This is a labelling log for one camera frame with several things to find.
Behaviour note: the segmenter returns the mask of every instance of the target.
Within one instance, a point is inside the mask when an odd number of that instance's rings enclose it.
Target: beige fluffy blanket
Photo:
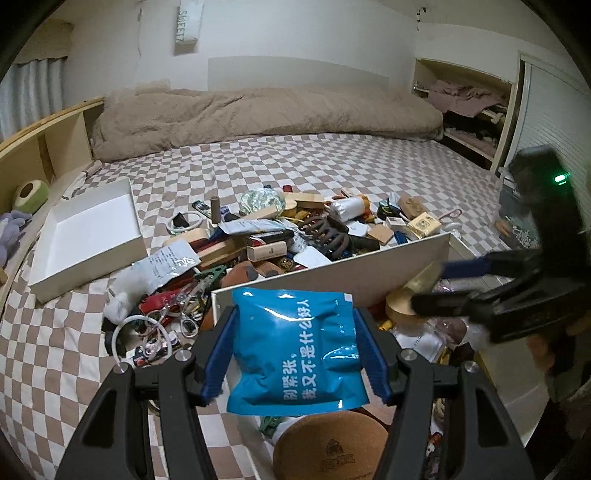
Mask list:
[[[353,87],[245,89],[129,95],[106,104],[95,123],[97,160],[262,135],[364,133],[435,138],[441,112],[401,90]]]

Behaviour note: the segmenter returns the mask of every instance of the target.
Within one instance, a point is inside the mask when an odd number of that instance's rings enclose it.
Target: cork coaster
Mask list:
[[[388,432],[361,413],[310,415],[277,441],[273,470],[277,480],[371,480]]]

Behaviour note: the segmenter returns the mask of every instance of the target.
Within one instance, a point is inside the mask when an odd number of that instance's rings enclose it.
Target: cable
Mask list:
[[[181,214],[183,216],[188,216],[188,215],[195,215],[197,217],[199,217],[199,220],[190,223],[189,222],[189,226],[174,226],[173,222],[174,222],[174,218],[178,215]],[[203,220],[207,220],[203,215],[201,215],[200,213],[197,212],[189,212],[189,211],[185,211],[185,212],[177,212],[173,218],[171,218],[168,223],[166,224],[166,230],[168,230],[168,233],[170,233],[171,235],[178,235],[179,233],[183,233],[183,232],[188,232],[189,230],[193,230],[194,228],[197,228],[199,225],[201,225],[203,223]]]
[[[154,320],[150,317],[146,317],[146,315],[132,315],[131,317],[127,317],[122,323],[117,325],[117,328],[113,332],[113,337],[111,339],[111,351],[113,352],[113,358],[115,359],[115,363],[117,365],[121,364],[121,359],[119,358],[119,355],[117,355],[117,349],[116,349],[116,343],[115,343],[117,341],[117,336],[119,335],[119,332],[121,331],[121,329],[125,325],[127,325],[128,323],[134,322],[136,320],[143,320],[145,322],[150,322],[150,323],[157,326],[160,333],[162,333],[163,338],[166,340],[166,349],[167,349],[166,358],[170,358],[173,355],[173,344],[170,341],[170,338],[168,337],[168,332],[166,331],[166,328],[164,328],[156,320]]]

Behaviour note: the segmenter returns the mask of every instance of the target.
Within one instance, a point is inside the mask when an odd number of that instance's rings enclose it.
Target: blue plastic bag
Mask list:
[[[284,417],[369,403],[350,295],[237,288],[232,298],[242,378],[229,412]]]

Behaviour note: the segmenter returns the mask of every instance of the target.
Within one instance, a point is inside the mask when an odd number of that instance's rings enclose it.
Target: plush toy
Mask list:
[[[32,217],[32,215],[18,210],[0,216],[0,268],[6,265],[8,257],[17,245],[21,228]]]

